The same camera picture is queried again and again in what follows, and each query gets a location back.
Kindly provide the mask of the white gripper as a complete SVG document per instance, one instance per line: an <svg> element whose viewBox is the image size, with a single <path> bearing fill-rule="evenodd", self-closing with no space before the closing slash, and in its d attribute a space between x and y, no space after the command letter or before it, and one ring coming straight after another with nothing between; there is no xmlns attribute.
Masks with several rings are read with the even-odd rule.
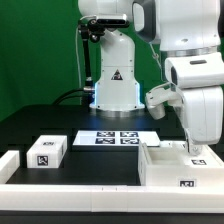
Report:
<svg viewBox="0 0 224 224"><path fill-rule="evenodd" d="M216 144L222 133L223 91L220 86L188 89L181 92L181 123L191 143L193 156L202 152L204 144Z"/></svg>

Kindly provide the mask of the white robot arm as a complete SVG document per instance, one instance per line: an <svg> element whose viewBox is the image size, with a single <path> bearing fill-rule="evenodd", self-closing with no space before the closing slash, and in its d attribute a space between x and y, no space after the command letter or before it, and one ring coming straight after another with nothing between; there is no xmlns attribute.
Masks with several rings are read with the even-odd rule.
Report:
<svg viewBox="0 0 224 224"><path fill-rule="evenodd" d="M106 114L146 108L155 119L172 106L189 153L198 155L222 133L224 61L218 51L222 0L78 0L84 38L101 44L101 76L90 108ZM135 45L120 29L133 25L158 44L164 83L140 101L134 77Z"/></svg>

